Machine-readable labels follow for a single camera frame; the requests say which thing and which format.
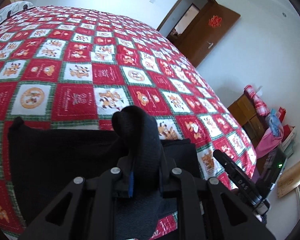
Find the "black pants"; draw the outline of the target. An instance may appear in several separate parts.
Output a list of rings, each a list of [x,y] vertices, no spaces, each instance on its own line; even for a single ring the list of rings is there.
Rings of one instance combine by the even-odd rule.
[[[132,196],[119,196],[115,211],[116,239],[149,239],[158,220],[177,209],[159,191],[161,154],[200,177],[197,151],[189,139],[159,138],[157,122],[141,108],[114,113],[111,131],[35,129],[16,118],[8,129],[8,153],[15,197],[26,225],[76,177],[91,179],[132,161]]]

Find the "wooden dresser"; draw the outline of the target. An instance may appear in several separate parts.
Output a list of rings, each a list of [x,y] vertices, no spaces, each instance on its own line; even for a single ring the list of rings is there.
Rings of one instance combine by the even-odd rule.
[[[256,147],[268,126],[265,118],[258,115],[253,102],[247,97],[247,94],[242,94],[228,107],[228,110],[245,130],[253,146]]]

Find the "red double happiness decoration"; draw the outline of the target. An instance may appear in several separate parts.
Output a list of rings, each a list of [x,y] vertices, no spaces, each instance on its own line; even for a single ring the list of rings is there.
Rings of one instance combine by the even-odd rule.
[[[218,28],[221,27],[222,25],[222,18],[218,15],[213,15],[209,20],[208,20],[208,25],[212,28]]]

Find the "brown wooden door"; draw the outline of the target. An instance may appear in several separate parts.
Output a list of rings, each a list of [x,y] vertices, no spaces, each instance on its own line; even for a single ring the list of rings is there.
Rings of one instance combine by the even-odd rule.
[[[208,20],[213,15],[223,19],[221,27],[212,28],[208,25]],[[209,3],[178,37],[174,45],[194,67],[198,67],[239,18],[240,14],[237,12],[218,3]],[[208,49],[207,42],[213,42],[214,45]]]

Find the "red plaid rolled cloth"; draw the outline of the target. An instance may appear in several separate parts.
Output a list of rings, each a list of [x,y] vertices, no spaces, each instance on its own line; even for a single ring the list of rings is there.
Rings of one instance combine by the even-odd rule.
[[[251,85],[245,86],[244,92],[247,93],[249,99],[252,100],[255,110],[259,116],[266,117],[270,113],[267,104],[257,95]]]

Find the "blue cloth on dresser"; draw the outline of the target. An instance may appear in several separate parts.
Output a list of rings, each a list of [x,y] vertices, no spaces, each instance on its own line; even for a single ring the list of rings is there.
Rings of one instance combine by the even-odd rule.
[[[283,126],[275,109],[271,109],[270,113],[266,116],[266,123],[274,137],[281,137],[283,134]]]

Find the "pink cloth on dresser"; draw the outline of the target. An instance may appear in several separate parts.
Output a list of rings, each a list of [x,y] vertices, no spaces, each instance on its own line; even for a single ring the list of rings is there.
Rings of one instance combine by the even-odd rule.
[[[282,138],[284,135],[283,127],[279,127],[279,135],[276,137],[273,135],[270,128],[268,128],[257,147],[255,148],[257,159],[264,157],[270,151],[272,151],[275,147],[281,144]]]

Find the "red cartoon patchwork bedspread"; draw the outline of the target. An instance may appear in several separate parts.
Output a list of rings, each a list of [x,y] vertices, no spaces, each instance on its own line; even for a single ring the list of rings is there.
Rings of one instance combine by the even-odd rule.
[[[73,7],[0,14],[0,228],[25,229],[8,158],[8,128],[111,130],[112,115],[136,105],[155,117],[159,138],[190,139],[200,176],[234,184],[212,156],[225,152],[248,176],[256,153],[245,131],[189,60],[140,21]]]

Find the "white patterned pillow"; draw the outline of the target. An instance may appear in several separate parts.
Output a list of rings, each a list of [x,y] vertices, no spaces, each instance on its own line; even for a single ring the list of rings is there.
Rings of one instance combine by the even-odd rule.
[[[33,3],[27,1],[13,2],[0,9],[0,24],[15,14],[34,8]]]

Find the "red gift bag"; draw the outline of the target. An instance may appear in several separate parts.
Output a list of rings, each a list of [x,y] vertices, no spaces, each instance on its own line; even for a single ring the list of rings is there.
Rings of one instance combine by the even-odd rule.
[[[285,115],[286,115],[286,110],[282,107],[279,107],[279,109],[277,110],[276,116],[280,122],[283,122]]]

